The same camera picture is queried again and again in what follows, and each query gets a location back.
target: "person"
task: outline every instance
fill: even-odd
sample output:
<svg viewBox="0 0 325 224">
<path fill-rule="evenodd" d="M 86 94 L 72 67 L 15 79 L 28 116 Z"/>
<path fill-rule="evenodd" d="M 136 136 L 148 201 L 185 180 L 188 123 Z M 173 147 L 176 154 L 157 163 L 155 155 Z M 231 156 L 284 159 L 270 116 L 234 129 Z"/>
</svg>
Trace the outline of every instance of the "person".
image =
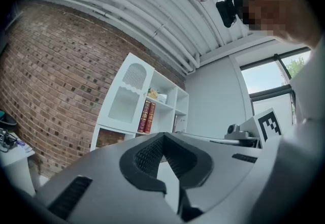
<svg viewBox="0 0 325 224">
<path fill-rule="evenodd" d="M 297 122 L 325 118 L 325 37 L 307 0 L 234 0 L 238 17 L 251 30 L 312 50 L 304 68 L 291 79 Z"/>
<path fill-rule="evenodd" d="M 239 18 L 251 30 L 315 49 L 321 26 L 307 0 L 234 0 Z"/>
</svg>

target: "window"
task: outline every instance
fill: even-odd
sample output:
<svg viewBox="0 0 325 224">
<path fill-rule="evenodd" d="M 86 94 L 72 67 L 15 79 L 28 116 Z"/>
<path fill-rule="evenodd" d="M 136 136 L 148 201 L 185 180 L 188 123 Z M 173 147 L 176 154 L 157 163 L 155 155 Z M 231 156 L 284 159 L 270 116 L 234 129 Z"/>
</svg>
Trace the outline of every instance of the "window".
<svg viewBox="0 0 325 224">
<path fill-rule="evenodd" d="M 273 108 L 284 134 L 296 123 L 296 97 L 289 78 L 301 70 L 309 56 L 310 50 L 303 48 L 241 67 L 254 115 Z"/>
</svg>

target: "table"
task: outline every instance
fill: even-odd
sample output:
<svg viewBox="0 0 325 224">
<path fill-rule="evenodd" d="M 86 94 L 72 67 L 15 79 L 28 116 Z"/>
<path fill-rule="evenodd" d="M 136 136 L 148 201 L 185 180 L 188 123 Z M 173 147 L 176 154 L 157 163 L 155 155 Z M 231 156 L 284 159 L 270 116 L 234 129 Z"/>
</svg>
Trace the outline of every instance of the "table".
<svg viewBox="0 0 325 224">
<path fill-rule="evenodd" d="M 15 133 L 10 134 L 20 140 Z M 31 182 L 27 158 L 33 154 L 35 154 L 33 150 L 26 153 L 23 148 L 16 145 L 7 153 L 0 152 L 0 164 L 11 185 L 31 196 L 35 195 L 35 190 Z"/>
</svg>

